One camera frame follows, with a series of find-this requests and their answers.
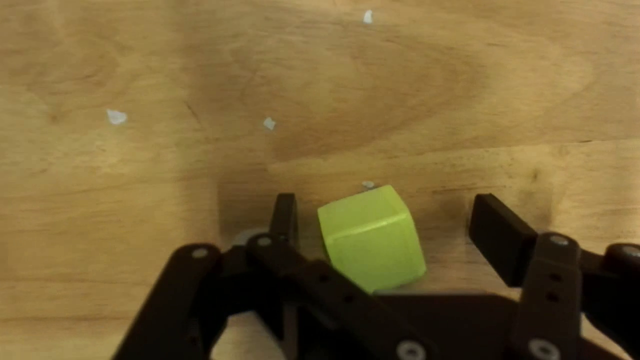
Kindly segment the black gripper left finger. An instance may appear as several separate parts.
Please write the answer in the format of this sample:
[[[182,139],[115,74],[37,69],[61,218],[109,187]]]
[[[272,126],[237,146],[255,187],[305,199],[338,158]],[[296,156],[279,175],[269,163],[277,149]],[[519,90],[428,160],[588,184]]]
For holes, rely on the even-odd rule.
[[[295,194],[287,191],[277,196],[270,234],[287,244],[298,242],[298,202]]]

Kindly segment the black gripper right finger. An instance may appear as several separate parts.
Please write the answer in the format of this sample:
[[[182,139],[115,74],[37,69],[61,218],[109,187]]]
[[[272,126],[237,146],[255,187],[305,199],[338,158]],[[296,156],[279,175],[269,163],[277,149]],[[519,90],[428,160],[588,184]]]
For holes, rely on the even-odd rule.
[[[521,288],[538,232],[495,194],[477,194],[468,235],[509,288]]]

